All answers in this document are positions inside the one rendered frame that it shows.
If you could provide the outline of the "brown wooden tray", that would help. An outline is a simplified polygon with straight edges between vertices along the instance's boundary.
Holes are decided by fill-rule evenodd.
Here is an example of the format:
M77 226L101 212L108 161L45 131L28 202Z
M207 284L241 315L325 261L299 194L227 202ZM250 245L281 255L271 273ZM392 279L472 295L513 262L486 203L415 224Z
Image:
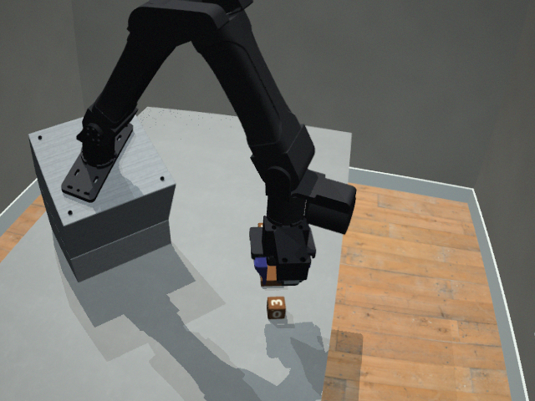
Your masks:
M260 276L260 282L261 282L261 287L282 286L282 283L277 283L276 266L267 265L267 281L266 281L266 285L263 285L261 276Z

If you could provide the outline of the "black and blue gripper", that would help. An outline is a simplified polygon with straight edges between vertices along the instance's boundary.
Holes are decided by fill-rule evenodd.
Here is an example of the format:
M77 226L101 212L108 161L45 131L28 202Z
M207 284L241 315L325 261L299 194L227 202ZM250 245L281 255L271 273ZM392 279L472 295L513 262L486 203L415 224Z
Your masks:
M274 224L275 226L280 227L294 227L302 223L303 219L290 224L290 226L283 226L283 223L278 223L274 220L272 220L268 214L267 219ZM309 227L310 228L310 227ZM264 256L263 250L262 250L262 227L251 227L249 231L249 238L251 242L251 257L254 260L254 267L256 271L259 273L259 275L262 277L263 285L266 285L267 281L267 273L268 273L268 265L269 266L276 266L276 259L274 259L274 256ZM309 268L311 266L311 256L314 259L316 255L316 247L313 240L313 234L310 228L309 232L309 238L308 238L308 258L310 261Z

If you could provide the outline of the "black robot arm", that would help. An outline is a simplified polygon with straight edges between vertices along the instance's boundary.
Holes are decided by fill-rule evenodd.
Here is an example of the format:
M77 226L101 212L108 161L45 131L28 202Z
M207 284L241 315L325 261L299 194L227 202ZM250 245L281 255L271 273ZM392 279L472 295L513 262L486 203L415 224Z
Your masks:
M264 216L262 224L263 255L276 259L277 283L297 286L308 278L308 224L345 235L357 190L308 169L313 141L287 106L257 46L244 10L252 3L150 0L133 10L125 49L84 115L76 136L83 148L61 189L89 203L96 200L133 131L130 121L140 96L176 46L191 41L242 124L250 159L265 183L267 215L283 226L303 219L297 226L280 227Z

